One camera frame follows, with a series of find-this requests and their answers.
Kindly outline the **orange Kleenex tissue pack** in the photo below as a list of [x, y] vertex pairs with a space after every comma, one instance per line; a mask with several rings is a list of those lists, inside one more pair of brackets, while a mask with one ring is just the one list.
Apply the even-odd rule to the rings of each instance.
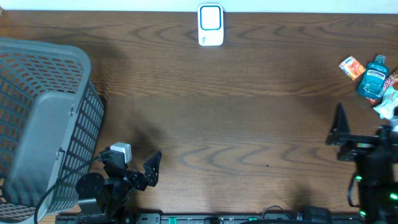
[[351, 55], [344, 59], [340, 64], [339, 68], [350, 78], [355, 81], [360, 77], [366, 69]]

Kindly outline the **teal white pack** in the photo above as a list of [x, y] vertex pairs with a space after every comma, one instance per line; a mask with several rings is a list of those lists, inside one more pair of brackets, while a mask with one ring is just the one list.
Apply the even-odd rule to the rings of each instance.
[[394, 110], [397, 107], [397, 90], [390, 86], [385, 91], [380, 104], [373, 108], [379, 114], [381, 119], [391, 119], [394, 116]]

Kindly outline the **blue Listerine mouthwash bottle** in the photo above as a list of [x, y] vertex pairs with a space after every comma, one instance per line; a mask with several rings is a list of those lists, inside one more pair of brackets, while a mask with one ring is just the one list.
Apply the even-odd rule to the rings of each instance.
[[385, 61], [386, 57], [384, 55], [377, 55], [373, 62], [368, 63], [357, 89], [359, 95], [374, 100], [382, 98], [384, 82], [389, 74]]

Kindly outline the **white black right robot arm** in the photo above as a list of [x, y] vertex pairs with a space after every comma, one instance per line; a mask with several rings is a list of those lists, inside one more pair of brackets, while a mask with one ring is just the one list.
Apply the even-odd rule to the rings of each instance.
[[358, 201], [353, 204], [351, 190], [347, 192], [350, 207], [359, 209], [364, 223], [397, 223], [397, 116], [378, 127], [373, 136], [351, 134], [343, 105], [338, 103], [325, 144], [338, 146], [337, 159], [354, 162], [356, 170], [350, 184], [358, 182]]

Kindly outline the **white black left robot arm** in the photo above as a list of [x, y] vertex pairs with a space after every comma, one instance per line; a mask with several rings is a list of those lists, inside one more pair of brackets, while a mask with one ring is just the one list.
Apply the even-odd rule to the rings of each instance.
[[92, 172], [76, 184], [81, 213], [76, 223], [135, 223], [136, 217], [126, 208], [128, 193], [155, 187], [159, 181], [162, 153], [159, 151], [143, 164], [144, 173], [127, 169], [124, 153], [106, 148], [98, 154], [108, 178]]

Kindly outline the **red brown chocolate bar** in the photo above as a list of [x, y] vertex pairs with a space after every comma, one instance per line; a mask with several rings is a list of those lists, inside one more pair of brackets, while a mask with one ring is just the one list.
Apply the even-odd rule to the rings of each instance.
[[374, 105], [378, 100], [380, 100], [383, 96], [383, 94], [386, 92], [386, 90], [390, 87], [390, 86], [394, 86], [395, 84], [397, 84], [397, 70], [395, 70], [394, 72], [392, 72], [384, 81], [383, 84], [383, 88], [379, 94], [379, 98], [377, 99], [373, 99], [373, 98], [367, 98], [367, 100]]

